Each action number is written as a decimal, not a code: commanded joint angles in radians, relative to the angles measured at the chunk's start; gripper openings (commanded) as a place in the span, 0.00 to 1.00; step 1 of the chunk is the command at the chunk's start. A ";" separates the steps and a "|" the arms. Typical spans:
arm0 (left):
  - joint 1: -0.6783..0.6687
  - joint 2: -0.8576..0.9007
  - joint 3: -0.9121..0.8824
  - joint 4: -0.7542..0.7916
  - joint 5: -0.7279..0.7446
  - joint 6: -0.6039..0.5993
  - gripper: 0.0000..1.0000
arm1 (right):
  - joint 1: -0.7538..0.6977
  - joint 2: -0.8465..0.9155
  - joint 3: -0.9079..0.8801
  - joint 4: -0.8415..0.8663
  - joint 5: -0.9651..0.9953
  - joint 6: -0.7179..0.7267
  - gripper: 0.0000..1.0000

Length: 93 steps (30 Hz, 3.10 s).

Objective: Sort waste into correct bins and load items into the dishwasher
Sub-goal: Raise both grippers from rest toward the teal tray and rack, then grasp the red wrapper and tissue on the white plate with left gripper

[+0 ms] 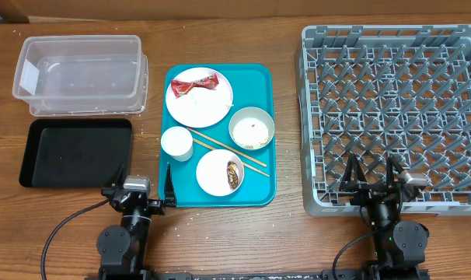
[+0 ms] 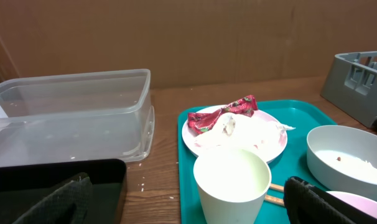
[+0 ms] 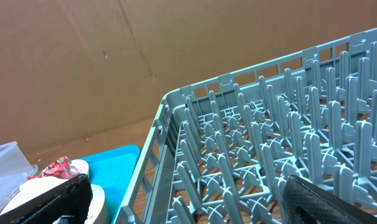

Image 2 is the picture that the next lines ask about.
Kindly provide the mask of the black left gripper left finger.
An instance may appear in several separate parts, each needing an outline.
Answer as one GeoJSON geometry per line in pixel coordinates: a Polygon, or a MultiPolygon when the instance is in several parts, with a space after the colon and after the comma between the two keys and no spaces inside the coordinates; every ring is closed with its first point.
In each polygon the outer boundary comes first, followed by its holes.
{"type": "Polygon", "coordinates": [[[54,186],[54,190],[18,217],[14,223],[82,224],[93,195],[93,184],[81,172],[54,186]]]}

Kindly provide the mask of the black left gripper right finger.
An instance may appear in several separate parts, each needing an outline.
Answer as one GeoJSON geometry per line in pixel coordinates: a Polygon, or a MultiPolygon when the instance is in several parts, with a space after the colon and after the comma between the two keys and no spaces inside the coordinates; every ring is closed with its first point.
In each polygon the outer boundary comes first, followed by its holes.
{"type": "Polygon", "coordinates": [[[377,218],[296,176],[285,182],[283,201],[291,224],[377,224],[377,218]]]}

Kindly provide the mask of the leftover white rice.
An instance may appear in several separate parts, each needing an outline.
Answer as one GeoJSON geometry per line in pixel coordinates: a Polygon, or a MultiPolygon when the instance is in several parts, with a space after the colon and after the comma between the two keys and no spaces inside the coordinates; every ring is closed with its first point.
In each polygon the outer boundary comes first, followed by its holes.
{"type": "Polygon", "coordinates": [[[377,168],[368,161],[338,151],[316,152],[326,164],[350,177],[377,184],[377,168]]]}

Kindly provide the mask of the grey bowl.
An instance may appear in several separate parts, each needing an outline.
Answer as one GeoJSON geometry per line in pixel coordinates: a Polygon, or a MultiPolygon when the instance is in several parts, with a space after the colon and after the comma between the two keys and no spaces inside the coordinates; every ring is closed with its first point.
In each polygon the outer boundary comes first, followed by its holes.
{"type": "Polygon", "coordinates": [[[307,135],[307,166],[332,191],[377,201],[377,135],[348,126],[325,125],[307,135]]]}

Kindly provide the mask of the small pink bowl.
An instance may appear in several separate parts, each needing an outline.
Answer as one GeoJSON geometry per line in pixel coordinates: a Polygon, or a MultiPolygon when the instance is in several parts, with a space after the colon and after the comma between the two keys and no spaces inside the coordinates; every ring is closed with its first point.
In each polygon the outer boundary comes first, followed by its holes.
{"type": "Polygon", "coordinates": [[[348,192],[328,191],[329,194],[377,219],[377,202],[348,192]]]}

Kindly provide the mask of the white paper cup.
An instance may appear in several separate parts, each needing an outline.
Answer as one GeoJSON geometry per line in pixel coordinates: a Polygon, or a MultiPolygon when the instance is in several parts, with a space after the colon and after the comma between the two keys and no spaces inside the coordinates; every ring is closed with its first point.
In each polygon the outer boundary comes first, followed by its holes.
{"type": "Polygon", "coordinates": [[[271,184],[268,164],[244,149],[211,149],[193,165],[207,223],[254,224],[271,184]]]}

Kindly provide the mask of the white napkin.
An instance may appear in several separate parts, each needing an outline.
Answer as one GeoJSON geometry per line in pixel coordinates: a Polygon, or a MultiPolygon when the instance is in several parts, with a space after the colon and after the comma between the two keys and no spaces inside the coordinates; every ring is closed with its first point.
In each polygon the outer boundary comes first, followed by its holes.
{"type": "Polygon", "coordinates": [[[277,121],[265,121],[240,114],[223,114],[213,129],[195,137],[194,144],[203,148],[248,146],[257,150],[279,147],[281,136],[295,128],[277,121]]]}

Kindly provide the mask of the large white pink-rimmed plate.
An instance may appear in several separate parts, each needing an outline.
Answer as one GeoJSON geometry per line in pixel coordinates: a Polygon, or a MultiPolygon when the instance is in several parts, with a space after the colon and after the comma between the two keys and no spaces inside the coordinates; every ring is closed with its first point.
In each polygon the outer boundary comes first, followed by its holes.
{"type": "Polygon", "coordinates": [[[188,126],[188,111],[179,116],[179,131],[184,144],[194,155],[227,146],[243,146],[267,163],[286,148],[287,132],[293,127],[280,123],[270,114],[256,110],[250,116],[228,112],[216,120],[216,126],[199,134],[188,126]]]}

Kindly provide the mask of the red candy wrapper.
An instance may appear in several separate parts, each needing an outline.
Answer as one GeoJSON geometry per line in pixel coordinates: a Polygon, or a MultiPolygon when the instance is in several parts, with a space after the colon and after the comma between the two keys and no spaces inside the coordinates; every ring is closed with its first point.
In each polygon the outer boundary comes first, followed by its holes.
{"type": "Polygon", "coordinates": [[[197,134],[203,134],[213,129],[214,125],[223,114],[233,113],[252,117],[257,110],[258,106],[255,97],[248,95],[212,113],[188,113],[187,125],[197,134]]]}

